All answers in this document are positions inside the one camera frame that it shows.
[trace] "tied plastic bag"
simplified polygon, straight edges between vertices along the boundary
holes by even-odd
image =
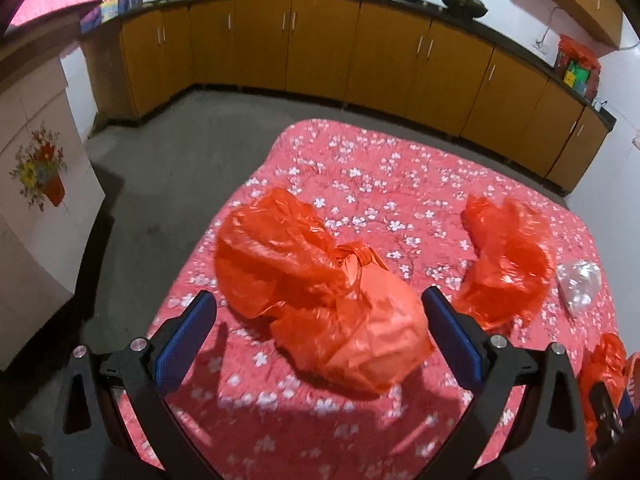
[[[570,265],[558,265],[556,275],[564,306],[573,317],[580,316],[600,291],[600,267],[595,262],[576,260]]]
[[[420,298],[362,242],[335,246],[314,209],[283,189],[225,219],[220,291],[242,316],[267,316],[299,370],[384,394],[433,350]]]
[[[625,365],[625,346],[616,334],[606,333],[602,334],[600,342],[582,366],[578,377],[578,387],[580,388],[584,429],[589,449],[596,441],[596,428],[598,427],[589,401],[589,392],[595,383],[603,382],[613,405],[617,408],[626,388]]]
[[[479,253],[454,300],[484,330],[522,318],[527,326],[542,309],[556,268],[551,229],[530,206],[505,198],[497,206],[469,196],[462,221]]]

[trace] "kitchen cabinet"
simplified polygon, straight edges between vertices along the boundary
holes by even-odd
[[[193,84],[189,9],[162,11],[162,82],[164,100]]]
[[[214,0],[191,7],[193,73],[197,83],[236,84],[235,0]]]
[[[161,74],[162,15],[147,12],[122,25],[122,46],[137,117],[165,99]]]
[[[236,82],[284,90],[291,0],[236,0]]]
[[[292,0],[287,92],[342,101],[360,3]]]
[[[513,160],[545,177],[574,130],[584,105],[548,81]]]
[[[585,108],[547,178],[567,191],[574,190],[606,136],[606,126],[595,112]]]
[[[494,48],[437,22],[431,25],[422,47],[404,117],[457,137]]]
[[[430,23],[427,18],[363,2],[345,101],[401,116]]]
[[[462,137],[513,158],[546,82],[545,75],[495,49]]]

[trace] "wall outlet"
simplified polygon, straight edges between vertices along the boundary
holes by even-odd
[[[533,42],[533,48],[539,50],[544,56],[546,56],[546,54],[549,52],[549,47],[544,43],[540,43],[539,41]]]

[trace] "metal screw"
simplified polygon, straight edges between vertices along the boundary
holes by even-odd
[[[491,341],[491,344],[496,348],[504,348],[505,346],[507,346],[507,338],[500,334],[492,335],[489,341]]]
[[[86,354],[86,346],[80,345],[74,348],[74,357],[79,359],[81,357],[84,357],[85,354]]]
[[[129,347],[134,352],[140,352],[146,348],[146,339],[143,337],[137,337],[131,342]]]
[[[562,343],[551,343],[551,350],[554,354],[562,355],[566,352]]]

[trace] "bed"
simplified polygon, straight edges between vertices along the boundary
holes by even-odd
[[[418,293],[438,285],[452,298],[474,261],[460,223],[469,194],[529,203],[550,221],[558,262],[599,262],[578,217],[495,171],[349,124],[308,120],[290,126],[213,218],[150,328],[152,334],[180,314],[201,288],[216,296],[215,327],[180,390],[167,401],[204,456],[229,480],[410,480],[472,400],[437,350],[403,384],[375,400],[312,386],[296,376],[268,335],[236,320],[216,287],[216,232],[233,208],[271,187],[285,187],[315,205],[338,242],[362,238]],[[516,346],[543,349],[552,340],[562,342],[578,372],[584,349],[593,349],[601,333],[617,332],[606,278],[579,319],[565,314],[553,288],[532,325],[523,328],[516,318],[508,330]],[[497,456],[521,396],[515,388],[480,463]],[[141,456],[158,465],[126,397],[121,409]]]

